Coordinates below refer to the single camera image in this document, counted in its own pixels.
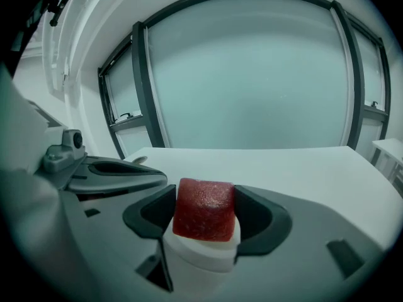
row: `red sponge cube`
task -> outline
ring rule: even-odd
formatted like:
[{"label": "red sponge cube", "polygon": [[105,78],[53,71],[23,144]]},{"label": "red sponge cube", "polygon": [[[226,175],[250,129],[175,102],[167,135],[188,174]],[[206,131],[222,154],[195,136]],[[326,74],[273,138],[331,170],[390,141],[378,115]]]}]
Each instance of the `red sponge cube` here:
[{"label": "red sponge cube", "polygon": [[228,242],[234,232],[234,185],[228,182],[181,179],[173,232],[211,242]]}]

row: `frosted window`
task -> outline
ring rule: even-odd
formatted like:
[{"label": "frosted window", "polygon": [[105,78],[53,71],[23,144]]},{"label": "frosted window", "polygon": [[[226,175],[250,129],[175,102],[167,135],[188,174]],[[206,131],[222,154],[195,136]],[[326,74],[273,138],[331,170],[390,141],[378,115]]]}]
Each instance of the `frosted window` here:
[{"label": "frosted window", "polygon": [[115,119],[124,113],[138,116],[140,106],[134,84],[131,48],[126,50],[110,69],[107,83]]},{"label": "frosted window", "polygon": [[379,140],[381,129],[382,122],[371,120],[369,118],[363,119],[363,125],[361,127],[356,151],[368,161],[372,160],[373,154],[375,153],[372,141]]},{"label": "frosted window", "polygon": [[299,0],[211,0],[149,29],[172,147],[340,145],[348,95],[330,12]]},{"label": "frosted window", "polygon": [[378,102],[378,109],[385,109],[382,100],[382,75],[381,63],[376,47],[367,37],[354,29],[363,60],[364,82],[365,82],[365,104],[371,105]]},{"label": "frosted window", "polygon": [[125,157],[132,155],[144,147],[152,147],[145,126],[118,131],[116,132],[116,136]]}]

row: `white wall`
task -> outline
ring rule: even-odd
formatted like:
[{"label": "white wall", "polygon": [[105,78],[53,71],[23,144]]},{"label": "white wall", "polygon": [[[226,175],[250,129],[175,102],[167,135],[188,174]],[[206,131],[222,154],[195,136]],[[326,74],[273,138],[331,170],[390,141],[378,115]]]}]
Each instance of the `white wall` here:
[{"label": "white wall", "polygon": [[13,81],[24,98],[37,103],[56,120],[69,126],[64,94],[51,95],[49,93],[41,57],[22,59],[18,64]]},{"label": "white wall", "polygon": [[[72,37],[71,77],[69,79],[76,81],[76,76],[81,69],[95,73],[97,67],[103,64],[113,49],[130,32],[136,21],[147,19],[175,1],[178,0],[88,0],[83,14],[79,17],[82,23],[76,24],[77,30]],[[364,22],[384,41],[392,82],[392,104],[387,138],[402,138],[403,61],[401,49],[389,26],[370,0],[338,1],[345,10]],[[94,80],[92,83],[90,82],[90,85],[75,86],[75,88],[90,88],[93,93],[97,93],[98,82]],[[99,120],[105,120],[102,110],[92,103],[96,98],[90,99],[90,103],[84,103],[85,111],[91,111],[91,118],[88,116],[89,132],[95,135],[99,133],[99,129],[103,129],[103,135],[107,135],[107,127],[102,127],[99,123]],[[111,152],[110,141],[97,139],[96,144],[100,154]]]}]

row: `red cube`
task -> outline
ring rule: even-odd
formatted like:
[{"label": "red cube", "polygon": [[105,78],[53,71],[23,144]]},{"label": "red cube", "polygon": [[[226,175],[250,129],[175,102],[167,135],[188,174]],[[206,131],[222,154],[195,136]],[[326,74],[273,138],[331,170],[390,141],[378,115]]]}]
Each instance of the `red cube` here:
[{"label": "red cube", "polygon": [[234,232],[234,185],[228,182],[181,179],[173,232],[211,242],[228,242]]}]

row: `white table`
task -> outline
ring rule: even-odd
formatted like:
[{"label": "white table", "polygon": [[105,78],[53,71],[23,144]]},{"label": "white table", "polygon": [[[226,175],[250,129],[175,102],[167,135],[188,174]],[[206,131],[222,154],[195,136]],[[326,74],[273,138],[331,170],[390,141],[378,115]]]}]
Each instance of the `white table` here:
[{"label": "white table", "polygon": [[397,173],[403,168],[403,143],[395,138],[372,141],[372,143],[382,151],[383,155],[381,160],[378,159],[376,167],[390,182],[393,182]]},{"label": "white table", "polygon": [[349,147],[292,150],[143,148],[144,165],[163,171],[169,184],[183,177],[269,189],[324,204],[390,248],[403,222],[403,199]]}]

